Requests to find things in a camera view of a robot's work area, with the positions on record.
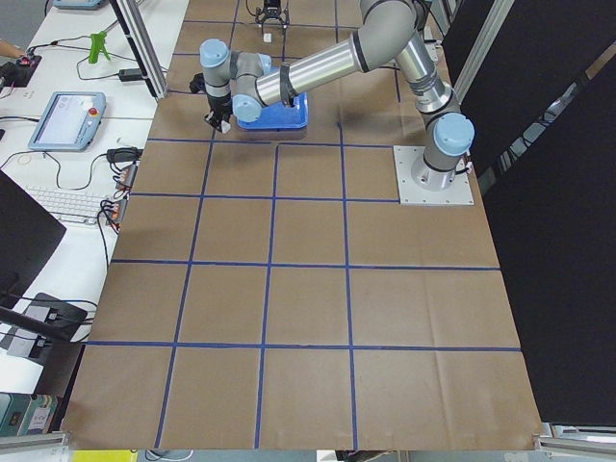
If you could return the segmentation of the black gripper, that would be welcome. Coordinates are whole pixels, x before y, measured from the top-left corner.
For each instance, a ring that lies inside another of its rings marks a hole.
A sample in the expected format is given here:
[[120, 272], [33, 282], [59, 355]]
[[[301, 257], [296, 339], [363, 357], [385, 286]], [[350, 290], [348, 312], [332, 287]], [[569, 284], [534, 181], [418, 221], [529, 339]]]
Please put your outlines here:
[[213, 96], [207, 94], [207, 100], [210, 106], [204, 120], [211, 126], [229, 126], [230, 118], [233, 114], [232, 96], [227, 93], [224, 96]]
[[265, 23], [269, 20], [278, 21], [282, 33], [288, 31], [289, 9], [288, 6], [282, 7], [281, 0], [264, 0], [263, 6], [256, 8], [254, 18], [261, 33], [265, 32]]

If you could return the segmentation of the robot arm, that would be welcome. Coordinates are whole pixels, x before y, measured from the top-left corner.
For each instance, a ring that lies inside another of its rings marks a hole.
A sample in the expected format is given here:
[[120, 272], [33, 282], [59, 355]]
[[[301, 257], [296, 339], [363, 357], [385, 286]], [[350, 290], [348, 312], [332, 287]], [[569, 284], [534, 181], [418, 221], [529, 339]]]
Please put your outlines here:
[[360, 10], [362, 25], [348, 39], [278, 68], [272, 68], [268, 55], [232, 51], [222, 40], [209, 38], [200, 46], [202, 71], [193, 77], [190, 90], [206, 94], [210, 112], [204, 119], [225, 133], [232, 117], [254, 122], [267, 106], [291, 106], [303, 92], [395, 62], [417, 98], [426, 131], [424, 152], [412, 166], [412, 178], [426, 190], [444, 190], [452, 185], [475, 128], [426, 49], [424, 25], [430, 4], [371, 0], [361, 2]]

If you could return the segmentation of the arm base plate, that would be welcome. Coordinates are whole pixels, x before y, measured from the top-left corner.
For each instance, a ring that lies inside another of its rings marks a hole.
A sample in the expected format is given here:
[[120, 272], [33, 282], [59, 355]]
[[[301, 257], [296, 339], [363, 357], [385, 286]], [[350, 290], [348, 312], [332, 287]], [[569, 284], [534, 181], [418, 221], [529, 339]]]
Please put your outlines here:
[[423, 146], [393, 147], [398, 200], [403, 206], [473, 206], [469, 175], [457, 174], [462, 160], [450, 172], [439, 172], [424, 163]]

